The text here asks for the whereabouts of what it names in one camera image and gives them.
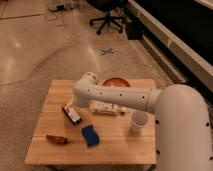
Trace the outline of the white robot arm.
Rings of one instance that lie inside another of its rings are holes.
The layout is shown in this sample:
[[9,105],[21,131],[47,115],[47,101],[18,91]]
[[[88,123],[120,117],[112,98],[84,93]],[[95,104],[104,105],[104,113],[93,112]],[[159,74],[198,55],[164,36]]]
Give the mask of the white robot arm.
[[156,171],[213,171],[213,138],[203,96],[184,84],[164,89],[110,87],[85,73],[73,86],[74,102],[114,103],[155,116]]

